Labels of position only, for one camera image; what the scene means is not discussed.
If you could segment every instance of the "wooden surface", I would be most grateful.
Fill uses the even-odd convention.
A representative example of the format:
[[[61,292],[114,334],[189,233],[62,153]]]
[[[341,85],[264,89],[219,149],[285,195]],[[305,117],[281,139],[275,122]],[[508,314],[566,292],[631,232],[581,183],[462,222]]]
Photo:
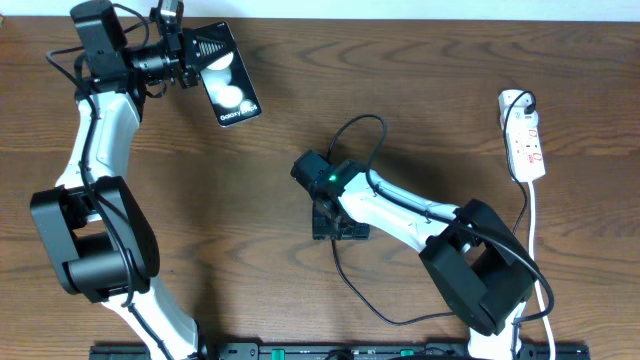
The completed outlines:
[[[311,240],[311,202],[289,170],[306,149],[324,151],[351,117],[376,113],[389,121],[375,164],[384,177],[440,202],[481,199],[511,224],[522,199],[505,166],[497,95],[527,88],[538,98],[547,167],[536,182],[537,256],[556,294],[556,338],[586,342],[593,359],[639,356],[640,25],[230,24],[264,115],[223,129],[203,89],[170,88],[147,103],[128,179],[158,238],[162,278],[209,337],[466,338],[456,318],[402,328],[377,319],[336,274],[330,245]],[[74,89],[44,54],[77,41],[66,18],[8,18],[0,29],[3,359],[83,359],[94,343],[138,341],[117,316],[63,291],[29,213],[31,194],[64,169],[78,127]],[[378,124],[358,125],[336,156],[364,160],[378,135]],[[374,230],[371,241],[339,250],[387,316],[447,310],[399,241]],[[523,334],[546,340],[541,322]]]

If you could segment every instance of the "white background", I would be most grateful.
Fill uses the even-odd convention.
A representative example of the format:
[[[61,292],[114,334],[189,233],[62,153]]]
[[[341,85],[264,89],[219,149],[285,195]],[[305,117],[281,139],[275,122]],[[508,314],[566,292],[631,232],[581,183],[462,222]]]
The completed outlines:
[[[0,13],[63,15],[80,0],[0,0]],[[157,0],[114,0],[148,15]],[[640,21],[640,0],[184,0],[185,16]]]

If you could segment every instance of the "wooden table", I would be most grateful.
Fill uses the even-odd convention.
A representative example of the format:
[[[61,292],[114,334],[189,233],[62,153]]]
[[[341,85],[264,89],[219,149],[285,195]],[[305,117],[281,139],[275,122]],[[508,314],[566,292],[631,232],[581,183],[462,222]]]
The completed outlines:
[[[466,338],[456,318],[402,328],[376,318],[336,274],[329,243],[311,240],[311,202],[289,171],[305,150],[324,151],[348,119],[376,113],[389,121],[375,164],[384,177],[439,202],[481,199],[512,224],[522,197],[505,166],[497,96],[526,88],[541,116],[537,254],[556,294],[556,338],[586,342],[593,359],[638,357],[640,25],[230,24],[264,115],[223,129],[203,89],[170,88],[145,107],[128,178],[158,238],[162,278],[209,337]],[[29,213],[31,194],[52,188],[64,169],[78,127],[74,89],[44,54],[77,42],[68,18],[8,18],[0,29],[3,359],[86,359],[94,343],[138,341],[117,316],[63,291]],[[337,158],[367,159],[378,136],[377,123],[358,125]],[[527,226],[525,218],[522,240]],[[447,310],[416,253],[381,231],[339,251],[387,316]],[[523,335],[546,341],[541,322]]]

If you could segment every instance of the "white power strip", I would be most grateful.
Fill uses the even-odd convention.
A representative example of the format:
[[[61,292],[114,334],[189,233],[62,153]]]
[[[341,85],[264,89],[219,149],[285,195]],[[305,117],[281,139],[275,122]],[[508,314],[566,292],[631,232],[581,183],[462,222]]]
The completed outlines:
[[[505,90],[498,97],[500,105],[500,126],[504,124],[513,101],[522,90]],[[516,179],[529,182],[541,178],[545,174],[542,147],[538,134],[538,112],[525,113],[525,108],[532,103],[531,95],[526,94],[518,99],[511,108],[507,121],[507,144],[509,146],[509,162]]]

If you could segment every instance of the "white cable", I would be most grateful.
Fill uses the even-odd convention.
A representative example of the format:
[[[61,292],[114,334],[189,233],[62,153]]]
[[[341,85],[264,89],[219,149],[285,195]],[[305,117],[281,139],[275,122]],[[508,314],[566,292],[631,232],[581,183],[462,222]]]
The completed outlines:
[[[529,256],[531,260],[535,260],[535,249],[536,249],[536,238],[535,238],[535,230],[536,230],[536,193],[533,189],[533,181],[527,182],[529,185],[529,213],[531,215],[531,222],[529,224]],[[536,297],[538,298],[538,305],[540,306],[540,311],[545,310],[544,299],[542,297],[542,291],[540,290],[540,282],[536,281]],[[547,332],[547,338],[549,339],[549,360],[556,359],[556,343],[553,339],[553,333],[551,332],[551,324],[549,323],[549,318],[547,316],[542,318],[542,322],[544,323],[544,330]]]

